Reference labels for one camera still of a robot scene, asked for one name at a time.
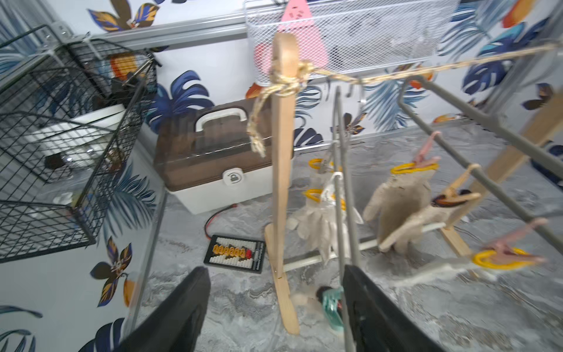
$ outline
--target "rope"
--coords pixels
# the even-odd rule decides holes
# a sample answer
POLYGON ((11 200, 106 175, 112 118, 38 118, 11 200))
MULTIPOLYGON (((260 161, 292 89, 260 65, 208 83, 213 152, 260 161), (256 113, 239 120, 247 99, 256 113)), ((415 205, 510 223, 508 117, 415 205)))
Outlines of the rope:
POLYGON ((315 67, 309 61, 300 61, 296 77, 286 77, 277 72, 273 72, 270 79, 273 82, 268 87, 262 89, 258 98, 254 102, 254 107, 252 109, 252 114, 247 124, 247 134, 250 138, 251 148, 253 152, 260 154, 262 157, 266 156, 266 149, 264 147, 264 142, 262 136, 258 133, 258 114, 262 109, 264 102, 272 94, 284 97, 292 94, 297 94, 307 87, 307 81, 311 74, 318 74, 332 78, 338 81, 347 82, 350 84, 359 84, 362 86, 373 85, 383 81, 389 81, 392 79, 402 79, 413 75, 424 75, 445 70, 454 70, 462 67, 473 66, 477 64, 490 63, 492 61, 502 61, 508 59, 515 59, 517 57, 537 54, 539 52, 555 50, 561 47, 560 42, 547 43, 541 46, 526 48, 512 52, 505 52, 503 54, 480 57, 466 61, 459 61, 457 63, 430 66, 424 68, 417 68, 407 71, 392 72, 387 74, 381 74, 374 77, 367 78, 355 78, 338 72, 325 70, 322 68, 315 67))

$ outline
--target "red wire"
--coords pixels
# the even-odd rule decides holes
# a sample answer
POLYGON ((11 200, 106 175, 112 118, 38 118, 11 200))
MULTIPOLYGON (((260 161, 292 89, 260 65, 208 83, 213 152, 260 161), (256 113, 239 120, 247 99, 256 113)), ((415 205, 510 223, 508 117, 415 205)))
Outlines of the red wire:
POLYGON ((225 209, 219 210, 218 212, 216 212, 215 214, 213 214, 206 222, 205 222, 205 226, 203 227, 203 232, 205 232, 205 237, 207 237, 207 239, 211 240, 211 237, 209 236, 209 234, 207 233, 207 228, 211 225, 211 222, 217 217, 217 215, 219 215, 220 213, 222 213, 225 210, 229 210, 231 208, 236 208, 237 205, 235 204, 231 204, 228 207, 226 207, 225 209))

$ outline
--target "white wire mesh basket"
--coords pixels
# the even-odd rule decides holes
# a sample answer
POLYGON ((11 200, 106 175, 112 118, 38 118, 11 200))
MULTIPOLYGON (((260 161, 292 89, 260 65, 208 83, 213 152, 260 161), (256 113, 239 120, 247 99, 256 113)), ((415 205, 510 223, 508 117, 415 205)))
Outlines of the white wire mesh basket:
POLYGON ((321 0, 309 4, 312 19, 281 22, 284 6, 260 7, 263 0, 246 0, 244 12, 256 83, 270 83, 272 42, 277 32, 297 37, 301 60, 340 73, 423 61, 432 55, 458 3, 321 0))

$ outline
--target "teal object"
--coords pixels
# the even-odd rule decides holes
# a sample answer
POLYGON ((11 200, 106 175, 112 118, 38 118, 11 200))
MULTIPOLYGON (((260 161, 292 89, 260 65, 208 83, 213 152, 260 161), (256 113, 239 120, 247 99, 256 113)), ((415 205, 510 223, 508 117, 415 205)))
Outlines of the teal object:
POLYGON ((342 300, 342 293, 344 289, 331 288, 323 292, 323 312, 324 316, 328 319, 332 330, 341 332, 344 331, 344 324, 342 318, 338 313, 338 302, 342 300))

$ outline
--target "wooden stand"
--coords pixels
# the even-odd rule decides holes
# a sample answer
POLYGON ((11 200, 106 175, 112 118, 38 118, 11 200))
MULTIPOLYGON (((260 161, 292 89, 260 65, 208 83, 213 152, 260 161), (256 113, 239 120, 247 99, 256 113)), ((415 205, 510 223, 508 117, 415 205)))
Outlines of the wooden stand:
MULTIPOLYGON (((286 77, 297 76, 299 48, 296 38, 289 33, 276 33, 274 37, 273 69, 286 77)), ((265 229, 266 248, 274 275, 274 284, 280 305, 281 321, 287 332, 299 334, 299 321, 289 298, 289 284, 283 271, 285 220, 291 177, 293 151, 293 126, 295 94, 272 96, 272 168, 274 189, 272 197, 273 224, 265 229)))
MULTIPOLYGON (((289 33, 276 33, 274 37, 272 68, 282 76, 294 78, 298 73, 298 65, 299 49, 296 38, 289 33)), ((288 189, 293 149, 295 100, 295 93, 284 97, 276 95, 272 97, 273 223, 266 226, 264 237, 266 239, 266 247, 274 277, 282 322, 289 333, 297 335, 300 332, 299 321, 295 308, 289 298, 289 284, 283 268, 285 221, 287 216, 288 189)), ((537 145, 547 141, 563 127, 563 119, 560 117, 561 106, 563 106, 563 93, 559 92, 555 94, 547 106, 532 119, 525 129, 523 137, 537 145)), ((509 146, 489 165, 486 173, 488 178, 495 182, 501 182, 526 160, 528 160, 526 155, 516 148, 509 146)), ((470 201, 449 219, 445 228, 441 229, 444 239, 458 256, 470 255, 471 250, 454 230, 453 225, 474 206, 478 205, 487 194, 486 189, 478 182, 474 182, 470 186, 470 190, 472 192, 481 193, 482 197, 470 201)))

